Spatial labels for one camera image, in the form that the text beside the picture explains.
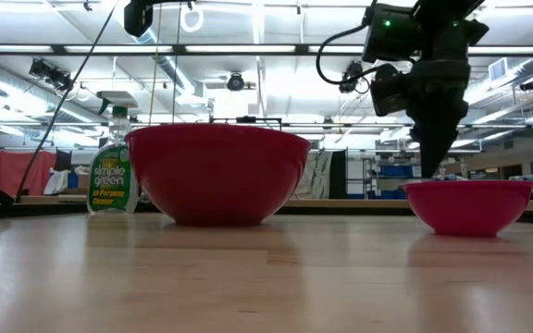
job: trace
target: bottle label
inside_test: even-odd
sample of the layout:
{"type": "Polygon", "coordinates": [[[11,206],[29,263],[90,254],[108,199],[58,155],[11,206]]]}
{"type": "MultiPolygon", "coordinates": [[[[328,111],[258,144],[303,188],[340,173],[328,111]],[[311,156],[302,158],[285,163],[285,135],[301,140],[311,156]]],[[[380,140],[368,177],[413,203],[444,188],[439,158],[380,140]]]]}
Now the bottle label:
{"type": "Polygon", "coordinates": [[[126,146],[112,147],[95,157],[90,170],[90,207],[94,211],[127,209],[130,157],[126,146]]]}

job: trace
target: bowl rim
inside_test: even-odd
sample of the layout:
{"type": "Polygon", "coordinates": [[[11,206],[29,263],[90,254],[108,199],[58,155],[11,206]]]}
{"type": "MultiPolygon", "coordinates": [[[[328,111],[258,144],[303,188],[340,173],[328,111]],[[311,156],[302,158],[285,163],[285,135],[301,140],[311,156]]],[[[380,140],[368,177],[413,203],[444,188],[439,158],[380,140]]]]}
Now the bowl rim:
{"type": "Polygon", "coordinates": [[[429,180],[403,184],[405,190],[408,189],[435,189],[449,187],[471,187],[481,185],[483,187],[499,187],[499,188],[533,188],[533,181],[530,180],[429,180]]]}
{"type": "Polygon", "coordinates": [[[236,126],[236,125],[230,125],[230,124],[207,124],[207,123],[179,123],[179,124],[165,124],[165,125],[159,125],[159,126],[151,126],[147,128],[142,129],[136,129],[130,133],[127,134],[127,141],[130,138],[141,136],[144,134],[149,134],[154,131],[159,130],[165,130],[168,128],[176,128],[176,129],[186,129],[186,128],[222,128],[223,130],[244,130],[247,132],[257,132],[261,134],[268,133],[269,135],[273,135],[274,133],[277,133],[275,135],[279,135],[281,137],[288,138],[289,140],[296,140],[297,142],[301,142],[302,144],[309,144],[310,141],[300,137],[299,135],[295,135],[293,133],[284,132],[282,130],[277,129],[263,129],[263,128],[257,128],[257,127],[251,127],[251,126],[236,126]]]}

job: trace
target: red bowl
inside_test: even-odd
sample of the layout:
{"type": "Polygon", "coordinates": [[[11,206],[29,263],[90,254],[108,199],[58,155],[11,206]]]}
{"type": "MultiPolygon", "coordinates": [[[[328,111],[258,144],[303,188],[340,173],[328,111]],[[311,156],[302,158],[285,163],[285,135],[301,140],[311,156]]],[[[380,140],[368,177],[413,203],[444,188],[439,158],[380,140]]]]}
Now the red bowl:
{"type": "Polygon", "coordinates": [[[403,188],[415,214],[437,234],[495,237],[524,213],[533,182],[428,181],[403,188]]]}
{"type": "Polygon", "coordinates": [[[251,226],[285,204],[310,143],[272,129],[183,124],[127,136],[137,180],[178,224],[251,226]]]}

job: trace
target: wooden table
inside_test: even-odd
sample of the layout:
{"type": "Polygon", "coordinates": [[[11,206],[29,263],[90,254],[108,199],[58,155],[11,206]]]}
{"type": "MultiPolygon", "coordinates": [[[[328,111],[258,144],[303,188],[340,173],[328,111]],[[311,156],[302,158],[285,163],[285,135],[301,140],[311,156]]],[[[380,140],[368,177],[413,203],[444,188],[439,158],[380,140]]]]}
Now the wooden table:
{"type": "Polygon", "coordinates": [[[0,332],[533,332],[533,225],[501,236],[393,216],[0,219],[0,332]]]}
{"type": "MultiPolygon", "coordinates": [[[[25,196],[21,204],[85,204],[85,195],[25,196]]],[[[409,208],[406,200],[289,200],[284,207],[409,208]]],[[[527,206],[533,211],[533,200],[527,206]]]]}

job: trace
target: laboratory room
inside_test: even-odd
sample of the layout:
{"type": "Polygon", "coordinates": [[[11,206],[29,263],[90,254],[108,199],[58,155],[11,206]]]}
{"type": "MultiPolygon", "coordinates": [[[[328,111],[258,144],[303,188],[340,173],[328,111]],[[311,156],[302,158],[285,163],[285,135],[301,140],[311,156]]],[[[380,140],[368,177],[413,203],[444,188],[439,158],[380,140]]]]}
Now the laboratory room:
{"type": "Polygon", "coordinates": [[[0,0],[0,333],[533,332],[533,0],[0,0]]]}

